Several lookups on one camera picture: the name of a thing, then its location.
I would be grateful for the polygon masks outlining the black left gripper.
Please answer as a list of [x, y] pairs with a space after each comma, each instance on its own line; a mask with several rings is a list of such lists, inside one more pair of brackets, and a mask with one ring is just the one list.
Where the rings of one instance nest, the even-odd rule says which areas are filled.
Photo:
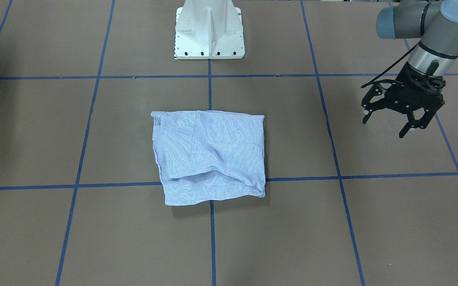
[[[364, 108], [363, 124], [366, 124], [373, 112], [381, 109], [391, 109], [401, 114], [406, 114], [407, 123], [402, 127], [398, 136], [404, 138], [413, 129], [425, 129], [435, 117], [438, 110], [443, 107], [445, 101], [433, 98], [414, 97], [405, 89], [405, 80], [418, 77], [434, 77], [417, 71], [409, 63], [406, 63], [396, 78], [396, 84], [388, 89], [381, 83], [373, 83], [371, 88], [362, 98], [361, 106]], [[416, 119], [414, 111], [423, 109], [425, 112], [420, 119]]]

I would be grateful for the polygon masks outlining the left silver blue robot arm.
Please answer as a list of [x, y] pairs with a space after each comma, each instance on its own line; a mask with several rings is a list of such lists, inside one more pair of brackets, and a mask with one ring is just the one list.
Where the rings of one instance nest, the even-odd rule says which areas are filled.
[[418, 39], [395, 79], [376, 76], [365, 84], [362, 98], [365, 124], [374, 112], [389, 109], [407, 116], [399, 132], [425, 129], [444, 106], [443, 76], [458, 59], [458, 0], [402, 0], [382, 9], [376, 19], [382, 39]]

